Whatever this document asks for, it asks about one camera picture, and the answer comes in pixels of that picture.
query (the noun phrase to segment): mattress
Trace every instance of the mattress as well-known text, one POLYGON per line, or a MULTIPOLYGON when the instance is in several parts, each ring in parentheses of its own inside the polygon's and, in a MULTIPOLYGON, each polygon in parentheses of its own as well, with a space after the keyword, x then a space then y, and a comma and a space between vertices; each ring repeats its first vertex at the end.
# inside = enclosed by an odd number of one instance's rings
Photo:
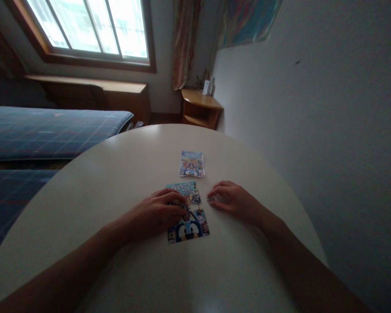
POLYGON ((0 170, 0 244, 33 196, 56 170, 0 170))
POLYGON ((119 133, 127 111, 0 107, 0 161, 73 159, 119 133))

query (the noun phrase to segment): window frame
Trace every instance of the window frame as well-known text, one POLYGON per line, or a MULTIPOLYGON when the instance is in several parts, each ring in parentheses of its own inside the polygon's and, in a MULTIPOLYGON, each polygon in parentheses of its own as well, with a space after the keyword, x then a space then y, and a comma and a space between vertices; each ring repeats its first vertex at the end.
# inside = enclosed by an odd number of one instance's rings
POLYGON ((53 47, 42 27, 38 25, 30 6, 25 4, 25 0, 4 0, 4 2, 45 63, 156 73, 155 46, 149 0, 142 0, 141 2, 149 64, 138 63, 138 58, 124 58, 120 54, 67 50, 53 47))

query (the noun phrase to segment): oval white table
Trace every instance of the oval white table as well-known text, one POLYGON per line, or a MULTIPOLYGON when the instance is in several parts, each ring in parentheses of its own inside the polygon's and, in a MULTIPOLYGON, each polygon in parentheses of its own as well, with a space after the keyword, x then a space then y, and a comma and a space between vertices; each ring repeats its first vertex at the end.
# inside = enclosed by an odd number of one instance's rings
POLYGON ((213 210, 220 180, 242 185, 327 264, 308 215, 258 154, 213 130, 155 125, 81 154, 31 200, 0 247, 0 300, 166 184, 197 181, 210 235, 168 244, 167 234, 121 250, 81 303, 93 312, 291 312, 295 307, 249 226, 213 210), (202 151, 206 175, 178 176, 181 150, 202 151))

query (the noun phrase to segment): hand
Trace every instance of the hand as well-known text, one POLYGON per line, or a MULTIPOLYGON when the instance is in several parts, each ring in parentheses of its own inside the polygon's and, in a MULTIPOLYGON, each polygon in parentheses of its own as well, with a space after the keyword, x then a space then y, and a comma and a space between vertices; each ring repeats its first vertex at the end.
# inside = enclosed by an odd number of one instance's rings
POLYGON ((130 211, 113 221, 108 227, 114 231, 120 246, 157 235, 175 225, 186 210, 167 203, 186 199, 173 189, 162 189, 145 198, 130 211))
POLYGON ((216 195, 224 195, 224 201, 209 201, 212 207, 260 228, 265 235, 278 231, 284 223, 245 189, 229 180, 216 184, 207 196, 213 198, 216 195))

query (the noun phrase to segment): wooden cabinet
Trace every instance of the wooden cabinet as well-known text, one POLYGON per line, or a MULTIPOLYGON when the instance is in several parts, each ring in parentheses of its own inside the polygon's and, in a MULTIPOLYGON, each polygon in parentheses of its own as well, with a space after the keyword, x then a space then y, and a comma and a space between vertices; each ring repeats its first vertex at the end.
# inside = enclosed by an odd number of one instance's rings
POLYGON ((149 124, 148 84, 114 80, 26 75, 41 83, 50 101, 61 109, 129 111, 132 121, 149 124))
POLYGON ((212 97, 205 96, 196 90, 181 90, 184 99, 182 122, 215 129, 223 107, 212 97))

